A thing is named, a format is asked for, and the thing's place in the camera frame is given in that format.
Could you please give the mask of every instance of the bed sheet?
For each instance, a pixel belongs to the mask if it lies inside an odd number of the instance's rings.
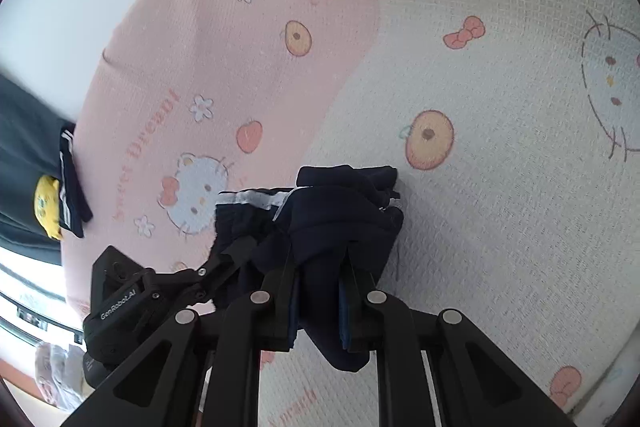
[[[219,190],[390,164],[382,289],[459,308],[569,411],[640,318],[639,30],[636,0],[137,0],[76,129],[70,301],[109,244],[199,266]],[[374,362],[336,373],[304,333],[261,383],[262,425],[376,422]]]
[[[606,427],[640,375],[640,325],[574,415],[578,427]]]

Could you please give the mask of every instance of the dark clothing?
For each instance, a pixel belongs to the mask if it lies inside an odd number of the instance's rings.
[[[352,169],[303,167],[296,189],[223,192],[216,206],[220,253],[238,237],[251,235],[258,246],[251,261],[224,293],[214,298],[226,307],[258,289],[264,274],[283,266],[289,251],[299,273],[299,325],[337,369],[357,371],[369,353],[348,353],[338,330],[338,274],[349,247],[354,267],[382,275],[403,215],[389,206],[398,172],[392,167]]]
[[[60,243],[33,212],[41,176],[60,177],[60,129],[67,124],[0,74],[0,247],[60,263]]]
[[[60,133],[60,227],[76,237],[84,237],[82,223],[89,222],[94,214],[86,202],[74,165],[75,128],[68,124]]]

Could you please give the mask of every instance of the pink fabric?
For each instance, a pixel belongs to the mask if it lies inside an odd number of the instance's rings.
[[[377,0],[137,0],[76,128],[95,215],[63,241],[79,311],[107,245],[158,271],[197,267],[218,191],[294,183],[378,20]]]

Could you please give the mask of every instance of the dark gray cloth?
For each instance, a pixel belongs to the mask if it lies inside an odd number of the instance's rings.
[[[60,129],[66,120],[0,74],[0,247],[61,264],[60,243],[33,213],[41,176],[60,178]]]

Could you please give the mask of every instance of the hello kitty face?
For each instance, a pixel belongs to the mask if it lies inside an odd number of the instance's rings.
[[[640,151],[640,39],[632,32],[593,20],[582,43],[582,80],[591,108],[615,147]]]
[[[227,180],[222,161],[185,153],[175,175],[162,179],[158,203],[181,234],[200,233],[213,222],[218,194],[226,190]]]

